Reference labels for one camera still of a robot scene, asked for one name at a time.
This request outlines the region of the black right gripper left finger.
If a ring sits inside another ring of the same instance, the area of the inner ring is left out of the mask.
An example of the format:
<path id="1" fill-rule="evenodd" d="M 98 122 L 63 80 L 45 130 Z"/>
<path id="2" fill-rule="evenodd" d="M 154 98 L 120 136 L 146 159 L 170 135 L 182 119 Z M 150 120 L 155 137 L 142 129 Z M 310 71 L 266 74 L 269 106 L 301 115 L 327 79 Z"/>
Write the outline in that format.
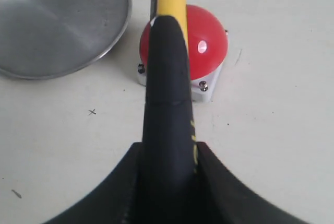
<path id="1" fill-rule="evenodd" d="M 133 143 L 93 191 L 46 223 L 138 223 L 136 196 L 140 148 L 141 143 Z"/>

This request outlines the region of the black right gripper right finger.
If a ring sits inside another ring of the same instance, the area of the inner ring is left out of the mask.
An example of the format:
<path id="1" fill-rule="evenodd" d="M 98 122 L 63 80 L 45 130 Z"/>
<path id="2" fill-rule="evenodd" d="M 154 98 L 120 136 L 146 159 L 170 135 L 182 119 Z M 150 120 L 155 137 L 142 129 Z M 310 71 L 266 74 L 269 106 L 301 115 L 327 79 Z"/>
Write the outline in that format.
<path id="1" fill-rule="evenodd" d="M 306 223 L 242 183 L 204 142 L 198 149 L 198 223 Z"/>

